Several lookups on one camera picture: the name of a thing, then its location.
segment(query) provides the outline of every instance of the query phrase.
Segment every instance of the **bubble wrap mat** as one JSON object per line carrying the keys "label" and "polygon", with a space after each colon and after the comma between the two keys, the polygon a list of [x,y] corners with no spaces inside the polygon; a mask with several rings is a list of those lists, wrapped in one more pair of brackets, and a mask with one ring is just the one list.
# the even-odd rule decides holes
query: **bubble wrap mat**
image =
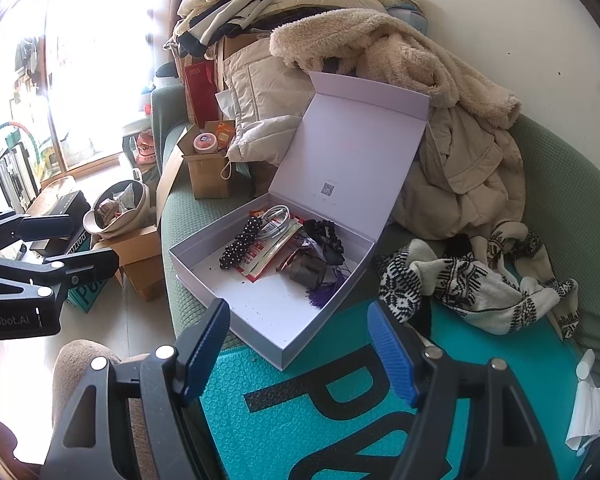
{"label": "bubble wrap mat", "polygon": [[[221,353],[202,406],[231,480],[389,477],[413,415],[390,391],[370,346],[367,306],[333,316],[284,372],[247,346]],[[542,319],[519,332],[493,336],[434,306],[432,338],[456,359],[504,358],[536,411],[560,478],[573,479],[580,460],[564,438],[576,361],[549,323]],[[457,474],[468,407],[467,400],[458,402],[441,478]],[[368,455],[384,458],[370,461]]]}

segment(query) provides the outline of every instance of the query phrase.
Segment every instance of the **green sofa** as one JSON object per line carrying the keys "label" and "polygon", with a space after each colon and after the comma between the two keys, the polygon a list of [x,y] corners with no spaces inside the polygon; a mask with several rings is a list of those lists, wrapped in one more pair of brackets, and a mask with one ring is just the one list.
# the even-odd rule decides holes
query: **green sofa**
{"label": "green sofa", "polygon": [[[158,167],[166,161],[187,124],[183,85],[168,86],[152,93],[152,127]],[[547,246],[556,276],[575,278],[580,285],[580,325],[575,341],[596,353],[594,378],[600,386],[600,171],[584,156],[549,130],[521,116],[510,130],[525,165],[526,209],[523,221],[538,232]],[[171,316],[176,334],[195,323],[204,307],[177,280],[169,248],[220,216],[248,202],[252,186],[246,168],[238,168],[236,187],[226,200],[196,200],[183,166],[162,213],[162,248]],[[378,244],[378,251],[400,248],[410,234],[391,225]],[[347,298],[355,304],[373,297],[378,280],[367,271]],[[230,334],[225,347],[241,344]]]}

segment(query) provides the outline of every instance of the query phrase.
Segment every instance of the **charging cable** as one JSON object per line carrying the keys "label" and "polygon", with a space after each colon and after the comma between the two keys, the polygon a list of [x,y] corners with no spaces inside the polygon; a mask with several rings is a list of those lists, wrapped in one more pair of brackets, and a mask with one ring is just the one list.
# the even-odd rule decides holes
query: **charging cable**
{"label": "charging cable", "polygon": [[291,212],[286,205],[275,205],[271,209],[267,210],[262,215],[263,227],[258,233],[258,240],[266,240],[267,238],[273,238],[282,233],[285,233],[289,229],[289,221],[291,220]]}

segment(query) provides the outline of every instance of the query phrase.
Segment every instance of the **white cable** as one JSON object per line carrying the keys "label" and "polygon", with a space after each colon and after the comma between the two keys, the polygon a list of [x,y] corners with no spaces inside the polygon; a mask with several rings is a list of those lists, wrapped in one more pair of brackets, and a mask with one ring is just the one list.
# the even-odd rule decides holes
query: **white cable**
{"label": "white cable", "polygon": [[584,444],[582,444],[582,446],[580,446],[580,448],[578,448],[578,450],[576,452],[576,456],[583,456],[585,450],[587,449],[587,446],[599,437],[600,437],[600,432],[593,435],[592,437],[589,437],[589,439]]}
{"label": "white cable", "polygon": [[[280,215],[284,215],[282,221],[276,220],[276,222],[272,222],[273,219]],[[275,205],[260,218],[262,218],[262,229],[260,229],[257,239],[266,240],[267,238],[273,238],[286,232],[289,228],[291,212],[286,205]]]}

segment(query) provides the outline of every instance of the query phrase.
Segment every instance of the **white paper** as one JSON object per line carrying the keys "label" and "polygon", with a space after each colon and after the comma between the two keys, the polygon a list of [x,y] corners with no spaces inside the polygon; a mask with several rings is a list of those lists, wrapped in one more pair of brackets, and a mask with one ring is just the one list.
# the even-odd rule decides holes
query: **white paper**
{"label": "white paper", "polygon": [[229,119],[235,119],[234,99],[231,97],[230,90],[218,92],[216,94],[216,101],[218,101],[218,106],[222,110],[222,113],[225,117]]}
{"label": "white paper", "polygon": [[571,413],[571,424],[564,443],[574,451],[580,446],[583,436],[600,431],[600,388],[593,382],[580,381],[576,389],[576,400]]}

